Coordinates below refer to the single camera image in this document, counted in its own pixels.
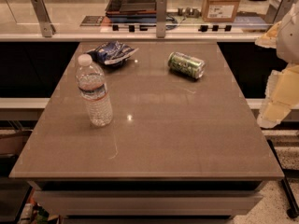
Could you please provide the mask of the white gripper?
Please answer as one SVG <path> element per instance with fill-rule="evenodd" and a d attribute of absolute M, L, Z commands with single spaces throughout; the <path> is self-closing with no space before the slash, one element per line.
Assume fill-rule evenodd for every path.
<path fill-rule="evenodd" d="M 299 2 L 292 5 L 282 21 L 258 37 L 255 44 L 277 48 L 277 56 L 287 63 L 299 63 Z M 261 128 L 274 128 L 299 104 L 299 65 L 288 64 L 281 72 L 273 70 L 267 80 L 265 98 L 257 122 Z"/>

